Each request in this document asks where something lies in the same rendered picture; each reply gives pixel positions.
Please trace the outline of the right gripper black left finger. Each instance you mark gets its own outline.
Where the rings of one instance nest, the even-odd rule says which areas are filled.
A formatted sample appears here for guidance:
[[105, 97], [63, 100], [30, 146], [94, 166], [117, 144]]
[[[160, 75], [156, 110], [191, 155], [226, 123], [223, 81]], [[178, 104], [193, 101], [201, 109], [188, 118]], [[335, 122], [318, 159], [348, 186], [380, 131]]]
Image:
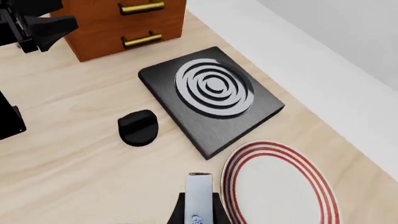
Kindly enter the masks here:
[[180, 192], [167, 224], [185, 224], [185, 192]]

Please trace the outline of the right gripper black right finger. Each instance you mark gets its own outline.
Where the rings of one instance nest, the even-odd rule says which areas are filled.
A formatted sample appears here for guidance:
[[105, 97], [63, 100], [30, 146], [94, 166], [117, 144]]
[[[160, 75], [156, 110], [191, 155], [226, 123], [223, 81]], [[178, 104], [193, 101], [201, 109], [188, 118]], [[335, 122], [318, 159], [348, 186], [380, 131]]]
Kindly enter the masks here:
[[213, 193], [213, 224], [231, 224], [219, 193]]

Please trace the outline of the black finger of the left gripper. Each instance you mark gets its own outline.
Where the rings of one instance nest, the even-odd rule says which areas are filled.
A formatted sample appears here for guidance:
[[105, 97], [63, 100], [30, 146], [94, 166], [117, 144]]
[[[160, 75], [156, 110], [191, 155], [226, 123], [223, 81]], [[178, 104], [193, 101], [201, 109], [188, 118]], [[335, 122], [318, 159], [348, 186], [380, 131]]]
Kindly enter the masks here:
[[47, 52], [54, 43], [78, 28], [74, 16], [26, 16], [27, 28], [41, 52]]
[[24, 16], [39, 17], [62, 8], [62, 0], [18, 0], [18, 11]]

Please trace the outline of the white blue cream cheese box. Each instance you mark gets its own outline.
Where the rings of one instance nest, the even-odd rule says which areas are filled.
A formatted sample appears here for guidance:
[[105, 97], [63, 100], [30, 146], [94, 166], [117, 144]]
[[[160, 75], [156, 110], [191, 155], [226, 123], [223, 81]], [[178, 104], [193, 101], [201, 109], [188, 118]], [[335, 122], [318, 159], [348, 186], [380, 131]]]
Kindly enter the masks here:
[[213, 224], [213, 177], [189, 173], [185, 181], [184, 224]]

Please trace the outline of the wooden cabinet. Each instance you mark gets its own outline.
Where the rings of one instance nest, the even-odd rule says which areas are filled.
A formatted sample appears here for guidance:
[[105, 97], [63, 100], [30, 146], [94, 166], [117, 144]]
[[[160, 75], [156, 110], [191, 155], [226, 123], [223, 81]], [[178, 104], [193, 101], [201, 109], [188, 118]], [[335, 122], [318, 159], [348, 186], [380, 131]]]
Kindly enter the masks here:
[[61, 0], [52, 16], [75, 16], [65, 39], [79, 61], [117, 54], [182, 35], [187, 0]]

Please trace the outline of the wooden cabinet drawer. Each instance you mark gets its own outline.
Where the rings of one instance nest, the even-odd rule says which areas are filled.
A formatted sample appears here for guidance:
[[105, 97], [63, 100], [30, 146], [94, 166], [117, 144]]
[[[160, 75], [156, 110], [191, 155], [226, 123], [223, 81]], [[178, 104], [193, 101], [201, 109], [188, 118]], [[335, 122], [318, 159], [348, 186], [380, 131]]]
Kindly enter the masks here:
[[127, 39], [145, 37], [152, 30], [154, 33], [162, 35], [162, 40], [159, 42], [177, 39], [182, 34], [184, 17], [185, 15], [179, 20], [168, 20], [158, 24], [146, 24], [136, 27], [126, 24], [79, 28], [67, 35], [66, 40], [78, 60], [84, 62], [130, 50], [123, 47], [121, 37], [126, 37]]
[[[164, 2], [161, 11], [145, 12], [122, 16], [118, 4], [127, 6]], [[130, 24], [133, 27], [158, 24], [168, 20], [179, 20], [185, 14], [187, 0], [62, 0], [63, 9], [53, 16], [75, 16], [80, 29], [99, 26], [118, 26]]]

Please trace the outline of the white plate with red rings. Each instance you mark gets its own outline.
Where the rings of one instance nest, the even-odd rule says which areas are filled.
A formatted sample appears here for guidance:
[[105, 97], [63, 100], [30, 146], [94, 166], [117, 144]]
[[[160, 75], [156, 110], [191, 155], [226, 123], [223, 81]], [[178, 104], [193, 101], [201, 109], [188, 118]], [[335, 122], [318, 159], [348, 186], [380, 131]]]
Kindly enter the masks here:
[[240, 145], [227, 158], [220, 181], [231, 224], [343, 224], [321, 171], [281, 143]]

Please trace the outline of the round black stove knob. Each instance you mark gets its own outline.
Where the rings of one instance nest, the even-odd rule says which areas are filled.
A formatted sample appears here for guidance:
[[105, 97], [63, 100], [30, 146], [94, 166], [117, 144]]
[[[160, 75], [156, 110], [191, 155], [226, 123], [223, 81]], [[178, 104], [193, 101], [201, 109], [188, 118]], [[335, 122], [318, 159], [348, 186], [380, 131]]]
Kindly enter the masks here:
[[152, 143], [159, 132], [156, 115], [151, 110], [129, 113], [118, 119], [119, 136], [124, 143], [143, 147]]

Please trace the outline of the flat black stove plate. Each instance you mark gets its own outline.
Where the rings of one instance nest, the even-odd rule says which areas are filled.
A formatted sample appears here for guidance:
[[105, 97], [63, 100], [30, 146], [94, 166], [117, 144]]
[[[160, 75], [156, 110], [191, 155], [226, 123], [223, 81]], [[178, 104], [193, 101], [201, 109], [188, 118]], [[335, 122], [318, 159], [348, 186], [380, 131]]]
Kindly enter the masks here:
[[138, 77], [206, 160], [285, 106], [218, 47], [142, 68]]

